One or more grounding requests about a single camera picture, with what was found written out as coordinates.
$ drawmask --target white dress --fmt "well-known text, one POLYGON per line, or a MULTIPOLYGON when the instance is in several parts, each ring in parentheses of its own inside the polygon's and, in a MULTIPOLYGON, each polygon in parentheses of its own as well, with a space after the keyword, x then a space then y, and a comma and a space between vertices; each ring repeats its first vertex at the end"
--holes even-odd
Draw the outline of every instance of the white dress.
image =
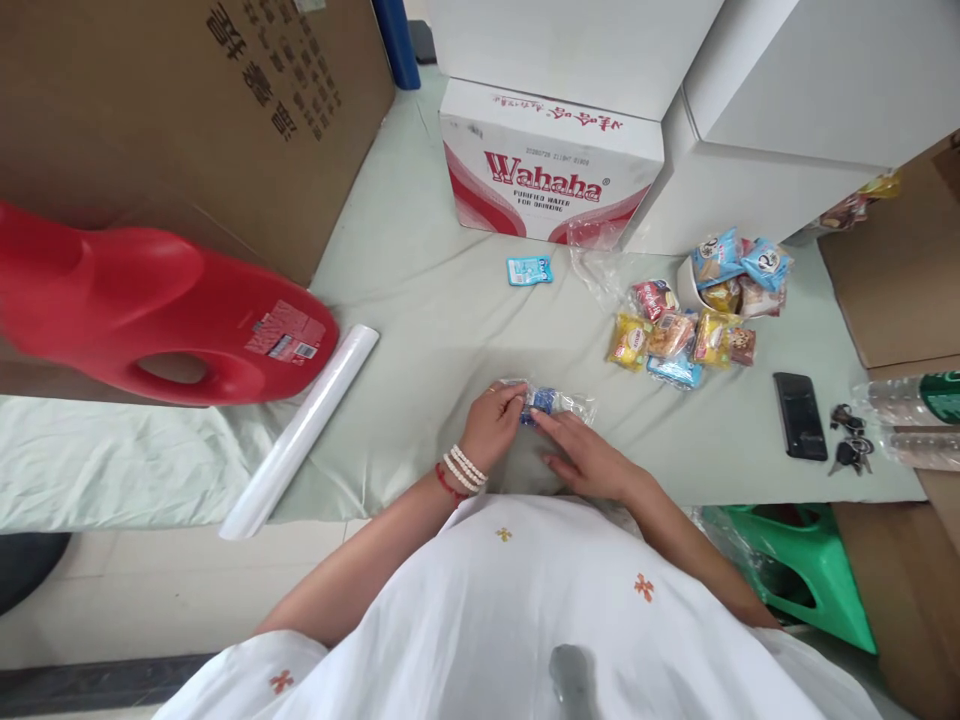
POLYGON ((787 633, 745 627, 593 507, 484 495, 333 651, 292 631, 252 638, 156 718, 562 718, 560 645, 588 660, 596 718, 880 717, 848 674, 787 633))

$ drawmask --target blue pole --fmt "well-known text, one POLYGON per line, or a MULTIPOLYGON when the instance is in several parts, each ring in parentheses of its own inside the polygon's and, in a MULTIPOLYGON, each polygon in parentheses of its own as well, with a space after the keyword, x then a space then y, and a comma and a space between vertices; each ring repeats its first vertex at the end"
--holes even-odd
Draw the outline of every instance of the blue pole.
POLYGON ((420 71, 413 52, 413 41, 410 40, 403 0, 373 0, 373 10, 377 13, 393 81, 401 90, 419 89, 420 71))

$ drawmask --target orange embroidered pattern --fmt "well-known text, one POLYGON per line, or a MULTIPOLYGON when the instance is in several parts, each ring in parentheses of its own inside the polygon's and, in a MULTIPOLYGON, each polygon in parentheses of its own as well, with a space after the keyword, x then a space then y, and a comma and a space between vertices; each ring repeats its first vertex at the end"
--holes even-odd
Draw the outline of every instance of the orange embroidered pattern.
POLYGON ((293 685, 293 678, 290 677, 290 671, 284 670, 276 677, 270 678, 270 684, 273 686, 273 694, 279 695, 286 690, 288 686, 293 685))
POLYGON ((643 573, 637 575, 637 581, 633 584, 633 589, 643 595, 647 602, 653 602, 653 583, 644 578, 643 573))

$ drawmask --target hand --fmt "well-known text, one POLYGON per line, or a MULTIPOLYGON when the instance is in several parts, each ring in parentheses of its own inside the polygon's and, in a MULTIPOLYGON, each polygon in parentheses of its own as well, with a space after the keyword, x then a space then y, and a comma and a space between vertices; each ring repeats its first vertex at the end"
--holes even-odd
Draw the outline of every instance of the hand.
POLYGON ((577 495, 623 502, 634 486, 653 481, 650 473, 627 460, 573 413, 550 416, 533 410, 531 414, 542 434, 573 461, 571 464, 557 455, 543 456, 547 466, 577 495))
POLYGON ((526 384, 495 382, 473 401, 463 438, 458 443, 477 470, 488 475, 504 456, 520 427, 526 384))

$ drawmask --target bracelet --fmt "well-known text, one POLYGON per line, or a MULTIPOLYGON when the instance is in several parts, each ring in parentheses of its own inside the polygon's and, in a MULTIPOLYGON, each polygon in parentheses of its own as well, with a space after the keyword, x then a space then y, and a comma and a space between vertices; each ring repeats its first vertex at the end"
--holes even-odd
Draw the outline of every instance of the bracelet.
POLYGON ((458 493, 456 490, 450 487, 450 483, 447 482, 447 478, 445 477, 446 474, 443 472, 443 468, 440 467, 440 463, 437 463, 437 466, 434 468, 434 472, 437 473, 437 480, 440 481, 443 489, 453 495, 453 501, 456 503, 457 507, 460 507, 460 503, 462 503, 464 500, 468 500, 470 498, 469 495, 458 493))
POLYGON ((487 481, 487 476, 477 470, 477 466, 470 462, 470 458, 463 454, 463 450, 460 449, 459 445, 454 445, 450 452, 453 453, 453 456, 467 472, 467 475, 478 485, 483 485, 487 481))
POLYGON ((470 480, 467 480, 467 478, 464 476, 464 474, 463 474, 462 472, 460 472, 460 468, 457 467, 457 464, 456 464, 453 460, 450 459, 450 454, 449 454, 449 453, 444 453, 444 454, 443 454, 443 461, 447 464, 447 467, 450 468, 450 472, 452 472, 452 473, 454 474, 454 476, 457 478, 457 480, 460 481, 460 484, 463 485, 467 490, 469 490, 470 492, 479 492, 479 491, 480 491, 480 486, 479 486, 479 485, 476 485, 476 484, 474 484, 473 482, 471 482, 470 480))

